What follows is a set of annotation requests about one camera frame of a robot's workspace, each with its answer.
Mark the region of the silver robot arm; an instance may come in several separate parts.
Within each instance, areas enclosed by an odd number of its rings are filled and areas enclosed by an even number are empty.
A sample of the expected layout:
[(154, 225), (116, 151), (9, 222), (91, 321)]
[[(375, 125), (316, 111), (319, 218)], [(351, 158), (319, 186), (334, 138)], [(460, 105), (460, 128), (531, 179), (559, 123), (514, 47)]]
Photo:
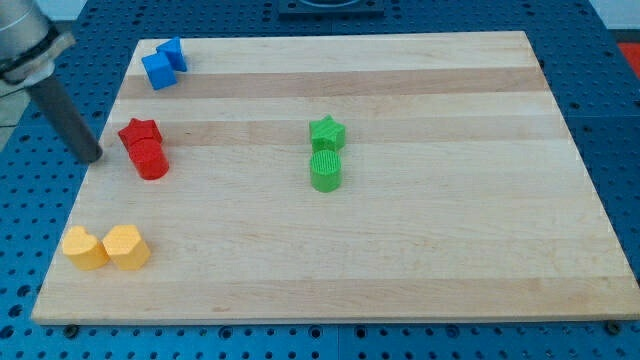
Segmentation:
[(1, 80), (7, 84), (32, 86), (48, 78), (75, 43), (34, 0), (1, 0)]

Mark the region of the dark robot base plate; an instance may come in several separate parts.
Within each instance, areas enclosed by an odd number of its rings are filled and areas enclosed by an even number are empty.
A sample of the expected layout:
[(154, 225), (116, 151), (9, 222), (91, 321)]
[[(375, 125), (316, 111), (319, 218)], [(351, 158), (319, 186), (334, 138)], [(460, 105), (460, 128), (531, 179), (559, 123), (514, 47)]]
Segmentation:
[(277, 0), (280, 17), (381, 15), (384, 0)]

